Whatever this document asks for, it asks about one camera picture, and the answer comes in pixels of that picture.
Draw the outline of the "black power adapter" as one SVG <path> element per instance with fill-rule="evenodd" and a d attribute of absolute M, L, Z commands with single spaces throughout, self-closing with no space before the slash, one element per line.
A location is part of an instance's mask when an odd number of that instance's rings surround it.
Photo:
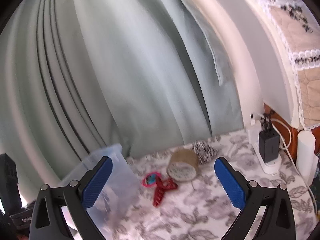
<path fill-rule="evenodd" d="M 280 135 L 274 130 L 263 130 L 259 133 L 259 153 L 265 163 L 277 159 L 279 154 Z"/>

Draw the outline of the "brown packing tape roll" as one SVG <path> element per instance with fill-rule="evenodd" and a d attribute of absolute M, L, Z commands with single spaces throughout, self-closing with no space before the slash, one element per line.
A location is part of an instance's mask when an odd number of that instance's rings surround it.
<path fill-rule="evenodd" d="M 199 171 L 199 159 L 196 153 L 188 149 L 176 150 L 167 166 L 167 175 L 178 182 L 192 181 Z"/>

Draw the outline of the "white power strip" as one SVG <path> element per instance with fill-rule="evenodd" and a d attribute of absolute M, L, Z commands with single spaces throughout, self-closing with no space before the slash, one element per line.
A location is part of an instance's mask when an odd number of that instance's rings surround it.
<path fill-rule="evenodd" d="M 280 135 L 274 128 L 265 131 L 258 126 L 248 127 L 246 132 L 263 171 L 272 176 L 277 175 L 281 166 Z"/>

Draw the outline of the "white usb charger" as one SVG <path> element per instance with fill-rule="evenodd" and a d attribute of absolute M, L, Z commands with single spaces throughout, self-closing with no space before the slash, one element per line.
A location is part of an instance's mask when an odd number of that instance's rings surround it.
<path fill-rule="evenodd" d="M 250 144 L 259 142 L 259 133 L 261 132 L 261 122 L 256 120 L 253 113 L 250 115 L 250 123 L 246 127 L 248 140 Z"/>

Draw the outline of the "red hair claw clip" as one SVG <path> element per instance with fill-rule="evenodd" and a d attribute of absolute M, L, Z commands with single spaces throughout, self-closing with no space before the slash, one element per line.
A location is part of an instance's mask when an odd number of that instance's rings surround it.
<path fill-rule="evenodd" d="M 160 177 L 156 177 L 156 188 L 153 197 L 153 206 L 159 207 L 165 193 L 168 191 L 176 190 L 178 185 L 171 179 L 162 180 Z"/>

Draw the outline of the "black white spotted scrunchie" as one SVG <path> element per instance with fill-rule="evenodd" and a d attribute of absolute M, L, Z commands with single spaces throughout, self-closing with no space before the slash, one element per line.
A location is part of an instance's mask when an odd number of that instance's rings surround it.
<path fill-rule="evenodd" d="M 217 149 L 204 141 L 196 141 L 193 143 L 191 149 L 197 155 L 200 165 L 210 163 L 217 157 L 219 153 Z"/>

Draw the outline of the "quilted lace-trimmed cover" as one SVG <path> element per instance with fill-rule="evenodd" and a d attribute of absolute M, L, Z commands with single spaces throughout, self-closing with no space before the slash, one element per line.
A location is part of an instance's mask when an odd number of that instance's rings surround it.
<path fill-rule="evenodd" d="M 245 0 L 272 23 L 296 87 L 299 128 L 319 127 L 319 24 L 303 0 Z"/>

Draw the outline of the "white cylinder bottle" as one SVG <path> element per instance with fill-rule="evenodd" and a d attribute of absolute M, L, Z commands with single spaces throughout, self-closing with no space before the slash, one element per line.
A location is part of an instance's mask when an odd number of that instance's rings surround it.
<path fill-rule="evenodd" d="M 316 138 L 310 131 L 300 131 L 297 136 L 296 167 L 304 182 L 309 185 L 309 178 L 315 156 Z"/>

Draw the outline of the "pink round mirror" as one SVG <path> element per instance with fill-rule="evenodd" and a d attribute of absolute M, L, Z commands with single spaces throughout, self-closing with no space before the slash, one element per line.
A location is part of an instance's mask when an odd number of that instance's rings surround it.
<path fill-rule="evenodd" d="M 161 174 L 159 172 L 151 172 L 147 174 L 142 180 L 142 185 L 144 187 L 153 187 L 156 185 L 156 179 L 161 178 Z"/>

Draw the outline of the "clear plastic storage bin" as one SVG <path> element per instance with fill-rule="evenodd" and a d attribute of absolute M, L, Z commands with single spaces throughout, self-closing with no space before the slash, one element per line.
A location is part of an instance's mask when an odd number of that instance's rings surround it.
<path fill-rule="evenodd" d="M 133 174 L 122 155 L 122 146 L 115 144 L 93 151 L 65 176 L 59 185 L 66 186 L 73 180 L 80 181 L 104 156 L 112 159 L 112 173 L 95 204 L 85 211 L 104 239 L 112 239 L 112 234 L 124 218 L 129 206 L 138 199 L 140 188 L 139 179 Z"/>

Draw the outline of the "green curtain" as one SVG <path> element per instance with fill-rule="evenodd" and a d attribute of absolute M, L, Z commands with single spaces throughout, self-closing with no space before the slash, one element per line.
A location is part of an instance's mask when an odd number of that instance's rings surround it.
<path fill-rule="evenodd" d="M 1 140 L 25 190 L 115 143 L 134 158 L 243 126 L 192 0 L 23 0 L 1 33 Z"/>

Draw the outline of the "floral tablecloth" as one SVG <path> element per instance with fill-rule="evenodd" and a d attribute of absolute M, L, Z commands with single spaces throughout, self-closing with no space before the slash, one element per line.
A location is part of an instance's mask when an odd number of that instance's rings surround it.
<path fill-rule="evenodd" d="M 313 198 L 285 152 L 275 175 L 266 174 L 244 130 L 217 135 L 185 148 L 208 151 L 213 158 L 224 157 L 248 180 L 264 187 L 284 184 L 295 218 L 297 239 L 307 239 L 317 224 Z M 98 202 L 98 227 L 109 239 L 221 239 L 236 219 L 236 209 L 214 172 L 214 164 L 200 166 L 197 177 L 180 183 L 154 207 L 154 189 L 141 186 L 137 198 L 123 218 L 112 225 L 106 220 L 104 202 Z"/>

